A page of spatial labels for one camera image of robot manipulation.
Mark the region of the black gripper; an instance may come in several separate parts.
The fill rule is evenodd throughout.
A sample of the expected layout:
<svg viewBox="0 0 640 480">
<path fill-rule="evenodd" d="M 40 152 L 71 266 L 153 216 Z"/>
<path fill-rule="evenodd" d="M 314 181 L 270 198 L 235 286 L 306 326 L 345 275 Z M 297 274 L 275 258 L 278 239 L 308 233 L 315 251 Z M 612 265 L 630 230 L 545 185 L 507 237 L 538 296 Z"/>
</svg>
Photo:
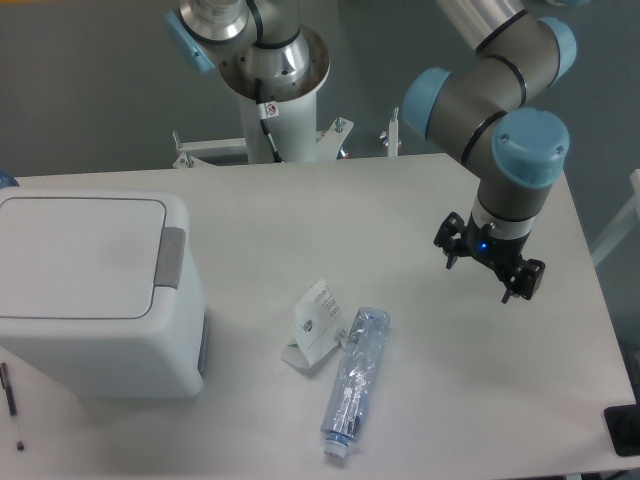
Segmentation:
<svg viewBox="0 0 640 480">
<path fill-rule="evenodd" d="M 434 245 L 447 257 L 447 270 L 465 256 L 491 269 L 506 287 L 501 299 L 506 304 L 511 297 L 531 300 L 542 282 L 545 263 L 522 257 L 529 235 L 530 220 L 506 220 L 480 209 L 465 223 L 451 212 L 440 225 Z"/>
</svg>

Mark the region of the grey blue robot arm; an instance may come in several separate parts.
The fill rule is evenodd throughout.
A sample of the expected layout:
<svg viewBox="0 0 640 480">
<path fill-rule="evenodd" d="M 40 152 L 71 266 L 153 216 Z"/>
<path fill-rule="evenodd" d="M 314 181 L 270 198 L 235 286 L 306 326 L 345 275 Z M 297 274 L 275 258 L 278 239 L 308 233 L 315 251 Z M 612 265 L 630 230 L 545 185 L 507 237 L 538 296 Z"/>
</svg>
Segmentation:
<svg viewBox="0 0 640 480">
<path fill-rule="evenodd" d="M 470 257 L 492 270 L 507 297 L 530 299 L 545 265 L 523 247 L 570 146 L 565 124 L 530 106 L 572 66 L 571 29 L 535 18 L 519 1 L 444 1 L 441 9 L 478 56 L 456 76 L 421 73 L 400 109 L 406 124 L 479 181 L 468 219 L 451 213 L 434 242 L 449 264 Z M 218 70 L 241 109 L 253 163 L 324 159 L 316 98 L 330 60 L 296 1 L 183 1 L 166 29 L 200 72 Z"/>
</svg>

